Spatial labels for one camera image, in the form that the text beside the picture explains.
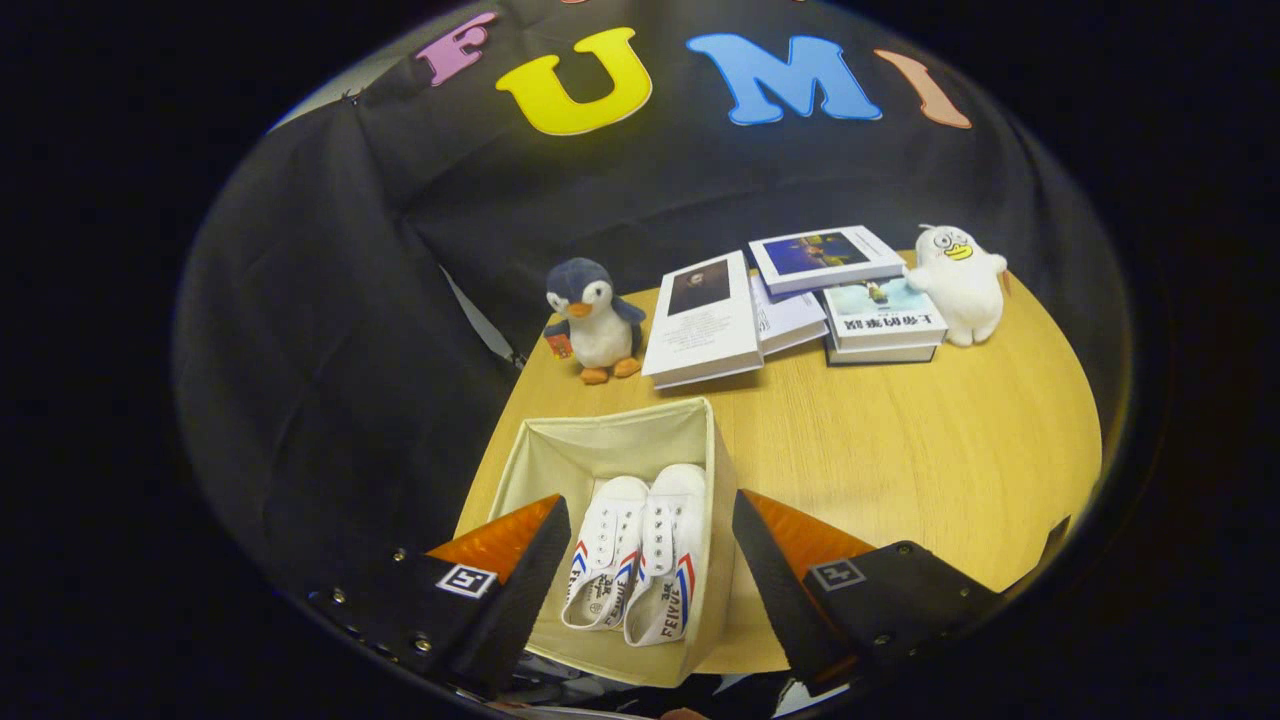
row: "red tag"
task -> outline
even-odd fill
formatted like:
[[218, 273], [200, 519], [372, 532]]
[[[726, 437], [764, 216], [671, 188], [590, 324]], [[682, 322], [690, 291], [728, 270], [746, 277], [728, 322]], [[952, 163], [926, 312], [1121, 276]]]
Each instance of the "red tag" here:
[[553, 334], [547, 338], [547, 345], [552, 346], [552, 355], [561, 360], [573, 356], [573, 346], [568, 343], [567, 334]]

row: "white book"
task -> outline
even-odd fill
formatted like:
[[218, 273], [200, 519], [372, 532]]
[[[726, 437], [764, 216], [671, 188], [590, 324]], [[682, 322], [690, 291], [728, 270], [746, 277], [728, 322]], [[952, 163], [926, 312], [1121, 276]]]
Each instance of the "white book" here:
[[906, 273], [902, 256], [864, 225], [755, 240], [748, 247], [772, 296]]
[[928, 363], [933, 360], [937, 345], [908, 345], [902, 347], [873, 347], [870, 350], [836, 348], [827, 336], [827, 365], [883, 365], [887, 363]]
[[947, 334], [933, 301], [906, 284], [906, 278], [828, 287], [822, 296], [841, 351], [938, 345]]
[[643, 375], [657, 388], [764, 366], [741, 251], [662, 277]]
[[769, 355], [827, 334], [827, 311], [812, 292], [774, 302], [760, 275], [751, 275], [760, 352]]

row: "letter u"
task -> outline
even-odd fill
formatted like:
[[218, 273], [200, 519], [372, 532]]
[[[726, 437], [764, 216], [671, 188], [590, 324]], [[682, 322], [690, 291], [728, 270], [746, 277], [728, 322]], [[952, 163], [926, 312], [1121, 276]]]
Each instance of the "letter u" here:
[[498, 78], [529, 124], [547, 135], [582, 135], [630, 117], [653, 95], [653, 81], [627, 42], [628, 27], [616, 27], [579, 40], [575, 53], [594, 53], [613, 78], [613, 92], [591, 102], [576, 102], [556, 77], [559, 58], [543, 55]]

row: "black cloth backdrop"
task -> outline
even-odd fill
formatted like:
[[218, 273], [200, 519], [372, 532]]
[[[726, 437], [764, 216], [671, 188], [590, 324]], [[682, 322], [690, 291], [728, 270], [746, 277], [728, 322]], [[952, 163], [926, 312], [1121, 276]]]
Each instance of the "black cloth backdrop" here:
[[[545, 273], [573, 255], [626, 293], [759, 237], [865, 224], [910, 249], [918, 223], [959, 225], [1052, 314], [1114, 442], [1132, 356], [1105, 229], [1046, 149], [942, 60], [844, 10], [781, 0], [477, 3], [431, 37], [486, 10], [498, 19], [483, 59], [444, 85], [410, 55], [264, 137], [188, 259], [174, 364], [187, 448], [218, 515], [288, 587], [452, 536], [515, 374], [439, 266], [529, 354], [547, 351]], [[654, 85], [630, 118], [547, 136], [494, 90], [556, 54], [572, 97], [608, 94], [572, 45], [618, 26], [636, 31]], [[685, 47], [713, 32], [782, 59], [796, 35], [837, 42], [883, 117], [829, 118], [819, 90], [808, 118], [787, 108], [736, 126], [719, 70]], [[924, 63], [973, 128], [927, 119], [874, 49]]]

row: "stuffed toy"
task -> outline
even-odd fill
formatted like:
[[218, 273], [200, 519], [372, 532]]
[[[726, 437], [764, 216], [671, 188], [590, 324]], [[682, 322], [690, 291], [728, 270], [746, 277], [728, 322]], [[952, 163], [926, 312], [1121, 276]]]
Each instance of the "stuffed toy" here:
[[613, 295], [613, 279], [599, 263], [573, 258], [547, 274], [547, 302], [564, 318], [547, 328], [543, 337], [567, 336], [582, 364], [582, 382], [609, 379], [608, 368], [620, 378], [634, 375], [640, 363], [640, 322], [644, 310]]
[[983, 342], [1005, 313], [1000, 274], [1009, 263], [960, 228], [920, 227], [925, 231], [915, 241], [915, 269], [908, 270], [908, 284], [938, 306], [948, 341], [960, 347]]

